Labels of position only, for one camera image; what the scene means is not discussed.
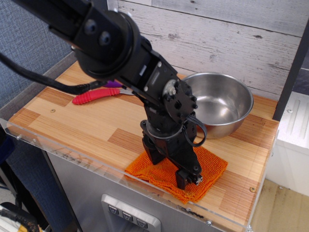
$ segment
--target purple handle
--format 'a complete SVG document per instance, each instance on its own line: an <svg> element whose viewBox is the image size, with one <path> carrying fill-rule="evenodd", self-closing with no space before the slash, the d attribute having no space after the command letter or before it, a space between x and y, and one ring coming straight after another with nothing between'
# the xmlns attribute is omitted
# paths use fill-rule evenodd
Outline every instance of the purple handle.
<svg viewBox="0 0 309 232"><path fill-rule="evenodd" d="M106 87L106 88L120 88L120 87L122 87L122 84L120 84L116 81L108 81L107 84L104 87Z"/></svg>

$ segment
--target wooden tabletop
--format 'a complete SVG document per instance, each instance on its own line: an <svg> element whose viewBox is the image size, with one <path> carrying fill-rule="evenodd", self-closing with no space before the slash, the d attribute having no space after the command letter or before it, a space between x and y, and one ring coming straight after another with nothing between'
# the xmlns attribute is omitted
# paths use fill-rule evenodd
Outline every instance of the wooden tabletop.
<svg viewBox="0 0 309 232"><path fill-rule="evenodd" d="M93 81L78 63L58 80L67 85ZM135 96L116 95L73 105L73 95L47 87L11 119L11 131L46 138L44 149L60 144L123 171L144 148L140 122L146 113ZM196 213L232 231L247 226L279 122L272 120L276 101L254 96L254 106L242 126L230 136L206 140L204 147L228 162L227 170L197 203ZM170 195L163 196L180 204ZM206 212L209 209L227 220Z"/></svg>

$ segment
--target bolt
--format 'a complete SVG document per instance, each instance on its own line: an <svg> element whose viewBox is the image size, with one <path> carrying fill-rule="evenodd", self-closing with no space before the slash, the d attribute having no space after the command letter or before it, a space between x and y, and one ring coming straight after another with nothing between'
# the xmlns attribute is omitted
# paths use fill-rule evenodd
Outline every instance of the bolt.
<svg viewBox="0 0 309 232"><path fill-rule="evenodd" d="M100 44L100 46L109 45L110 42L111 42L111 35L107 31L102 32L98 39L98 43Z"/></svg>
<svg viewBox="0 0 309 232"><path fill-rule="evenodd" d="M93 19L87 20L84 26L84 33L86 35L93 35L94 33L96 33L96 30L97 30L97 23L95 22L95 20Z"/></svg>

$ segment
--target button panel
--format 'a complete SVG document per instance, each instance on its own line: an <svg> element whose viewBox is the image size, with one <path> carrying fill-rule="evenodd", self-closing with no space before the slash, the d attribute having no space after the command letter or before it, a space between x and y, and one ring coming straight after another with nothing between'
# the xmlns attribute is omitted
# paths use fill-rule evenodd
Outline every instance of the button panel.
<svg viewBox="0 0 309 232"><path fill-rule="evenodd" d="M123 223L133 223L148 232L161 232L161 222L154 216L122 202L107 194L102 195L101 203L104 215L108 218L110 230L118 232L123 230ZM121 217L123 223L115 217Z"/></svg>

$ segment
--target control button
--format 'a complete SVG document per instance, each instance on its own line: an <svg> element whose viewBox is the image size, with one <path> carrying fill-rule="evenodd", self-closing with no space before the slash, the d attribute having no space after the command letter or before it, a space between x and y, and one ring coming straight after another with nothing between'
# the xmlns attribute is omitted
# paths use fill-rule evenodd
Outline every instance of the control button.
<svg viewBox="0 0 309 232"><path fill-rule="evenodd" d="M108 209L110 210L110 212L112 212L113 214L116 214L116 215L118 215L119 214L119 212L118 212L118 209L117 208L115 208L115 207L113 207L113 206L108 206Z"/></svg>
<svg viewBox="0 0 309 232"><path fill-rule="evenodd" d="M133 217L130 214L122 212L122 216L124 217L125 220L133 221Z"/></svg>
<svg viewBox="0 0 309 232"><path fill-rule="evenodd" d="M145 222L145 221L142 221L142 220L140 220L140 219L136 219L136 221L137 221L137 224L140 226L140 227L142 227L142 228L145 228L145 229L147 229L148 228L148 225L147 225L147 223Z"/></svg>

